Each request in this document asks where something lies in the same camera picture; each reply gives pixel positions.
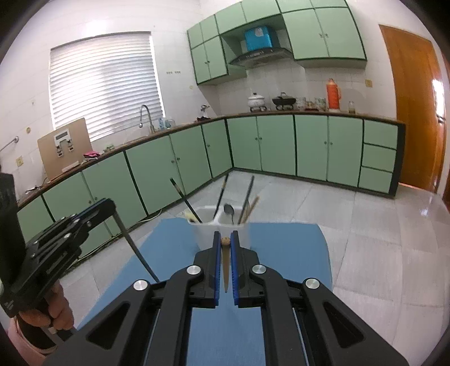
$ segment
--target pink sleeve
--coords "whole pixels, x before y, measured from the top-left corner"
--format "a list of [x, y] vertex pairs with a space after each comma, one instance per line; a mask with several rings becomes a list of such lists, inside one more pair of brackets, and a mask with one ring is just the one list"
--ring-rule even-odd
[[19, 351], [20, 355], [30, 366], [41, 366], [45, 360], [45, 354], [52, 353], [56, 347], [40, 350], [30, 344], [22, 335], [16, 319], [11, 319], [9, 324], [8, 337]]

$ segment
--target window blind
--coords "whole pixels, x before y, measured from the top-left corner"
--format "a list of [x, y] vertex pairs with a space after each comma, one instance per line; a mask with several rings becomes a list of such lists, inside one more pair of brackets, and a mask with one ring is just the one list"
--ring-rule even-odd
[[[149, 33], [77, 41], [50, 52], [54, 128], [84, 117], [91, 141], [163, 117]], [[144, 109], [142, 121], [147, 122]]]

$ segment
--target metal pivot bolt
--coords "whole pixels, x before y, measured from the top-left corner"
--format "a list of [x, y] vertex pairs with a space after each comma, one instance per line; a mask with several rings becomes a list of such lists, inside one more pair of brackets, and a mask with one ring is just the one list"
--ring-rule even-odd
[[136, 291], [145, 290], [149, 286], [149, 283], [144, 279], [139, 279], [135, 283], [133, 283], [133, 288]]
[[198, 265], [190, 265], [187, 269], [186, 272], [191, 274], [191, 275], [198, 275], [201, 272], [201, 268]]
[[310, 278], [306, 280], [306, 287], [311, 289], [316, 289], [320, 286], [320, 282], [316, 280], [315, 278]]
[[262, 265], [262, 264], [255, 264], [252, 267], [253, 273], [256, 273], [257, 275], [261, 275], [261, 274], [265, 273], [266, 270], [267, 270], [266, 266]]

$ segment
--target range hood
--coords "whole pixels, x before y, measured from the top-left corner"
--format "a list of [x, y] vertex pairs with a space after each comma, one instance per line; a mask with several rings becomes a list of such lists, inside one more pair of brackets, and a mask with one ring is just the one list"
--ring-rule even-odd
[[293, 59], [292, 52], [282, 47], [261, 48], [240, 55], [230, 64], [250, 69], [279, 59]]

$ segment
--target countertop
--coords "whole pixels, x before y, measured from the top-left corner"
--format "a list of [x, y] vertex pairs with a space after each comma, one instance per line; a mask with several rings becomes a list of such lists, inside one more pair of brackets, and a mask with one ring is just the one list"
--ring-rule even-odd
[[54, 187], [58, 183], [66, 180], [67, 178], [69, 178], [69, 177], [77, 174], [78, 172], [88, 168], [89, 166], [97, 164], [99, 161], [107, 159], [110, 156], [113, 156], [115, 154], [118, 154], [120, 152], [128, 150], [128, 149], [130, 149], [132, 147], [138, 146], [138, 145], [143, 144], [145, 142], [156, 140], [157, 138], [160, 138], [160, 137], [163, 137], [163, 136], [166, 136], [166, 135], [170, 135], [170, 134], [178, 132], [178, 131], [183, 131], [183, 130], [186, 130], [186, 129], [191, 128], [191, 127], [200, 126], [202, 124], [207, 124], [209, 122], [218, 121], [220, 119], [238, 118], [238, 117], [252, 117], [252, 116], [261, 116], [261, 115], [280, 115], [280, 114], [307, 114], [307, 115], [311, 115], [312, 114], [312, 115], [326, 115], [326, 116], [337, 116], [337, 117], [352, 117], [352, 118], [370, 119], [370, 120], [373, 120], [373, 121], [386, 122], [386, 123], [390, 123], [390, 124], [404, 124], [403, 122], [401, 122], [399, 120], [396, 120], [396, 119], [391, 119], [391, 118], [381, 117], [381, 116], [374, 116], [374, 115], [369, 115], [369, 114], [349, 114], [349, 113], [343, 113], [343, 112], [339, 112], [339, 113], [335, 113], [335, 112], [315, 112], [315, 111], [303, 111], [303, 110], [274, 110], [274, 111], [267, 111], [267, 112], [257, 112], [257, 113], [250, 113], [250, 112], [248, 112], [248, 113], [228, 114], [228, 115], [217, 116], [217, 117], [214, 117], [214, 118], [211, 118], [211, 119], [207, 119], [207, 120], [204, 120], [204, 121], [197, 121], [197, 122], [181, 124], [179, 126], [176, 126], [174, 128], [171, 128], [171, 129], [168, 129], [168, 130], [164, 130], [164, 131], [156, 131], [154, 134], [152, 134], [150, 136], [141, 137], [141, 138], [133, 140], [131, 142], [127, 142], [127, 143], [125, 143], [123, 145], [116, 146], [114, 150], [111, 150], [111, 151], [108, 151], [108, 152], [102, 154], [98, 159], [91, 160], [91, 161], [88, 161], [88, 162], [86, 162], [84, 164], [81, 164], [81, 165], [79, 165], [79, 166], [69, 170], [68, 172], [65, 172], [65, 173], [61, 174], [60, 176], [56, 177], [55, 179], [51, 180], [50, 182], [44, 183], [41, 188], [30, 192], [24, 198], [22, 198], [19, 201], [19, 203], [18, 203], [19, 208], [22, 208], [27, 203], [33, 201], [36, 197], [38, 197], [39, 195], [45, 193], [46, 191], [48, 191], [49, 189], [51, 189], [52, 187]]

